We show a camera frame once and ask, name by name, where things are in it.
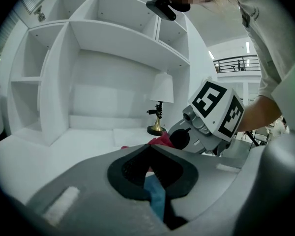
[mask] gold lamp base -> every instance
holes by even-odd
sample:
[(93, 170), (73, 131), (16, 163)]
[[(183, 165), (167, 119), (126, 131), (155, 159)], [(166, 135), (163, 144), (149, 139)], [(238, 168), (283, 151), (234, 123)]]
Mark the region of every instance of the gold lamp base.
[(147, 127), (147, 132), (153, 136), (161, 136), (163, 131), (166, 131), (166, 129), (161, 127), (161, 120), (159, 118), (157, 118), (154, 126)]

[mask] blue cloth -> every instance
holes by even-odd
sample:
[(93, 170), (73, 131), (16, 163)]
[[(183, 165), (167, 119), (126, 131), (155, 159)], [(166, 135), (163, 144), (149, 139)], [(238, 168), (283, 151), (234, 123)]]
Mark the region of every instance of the blue cloth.
[(143, 188), (151, 194), (151, 208), (163, 221), (166, 193), (156, 175), (146, 177)]

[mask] railing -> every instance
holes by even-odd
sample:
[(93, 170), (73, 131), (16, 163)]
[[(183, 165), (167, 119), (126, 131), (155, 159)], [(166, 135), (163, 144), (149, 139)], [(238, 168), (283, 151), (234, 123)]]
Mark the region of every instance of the railing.
[(260, 64), (257, 55), (245, 55), (214, 60), (217, 73), (260, 71)]

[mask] white cushion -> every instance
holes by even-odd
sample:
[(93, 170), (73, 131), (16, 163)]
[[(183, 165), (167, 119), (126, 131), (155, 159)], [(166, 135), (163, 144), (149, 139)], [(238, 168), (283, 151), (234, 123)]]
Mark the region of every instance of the white cushion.
[(146, 128), (114, 129), (115, 147), (132, 147), (141, 144), (147, 144), (154, 137), (158, 136), (150, 135)]

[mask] person's arm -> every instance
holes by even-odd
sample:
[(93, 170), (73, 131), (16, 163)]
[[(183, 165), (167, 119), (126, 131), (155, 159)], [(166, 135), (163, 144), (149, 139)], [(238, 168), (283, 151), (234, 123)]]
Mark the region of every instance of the person's arm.
[(281, 111), (273, 100), (265, 96), (258, 96), (246, 108), (237, 131), (248, 131), (267, 126), (280, 116)]

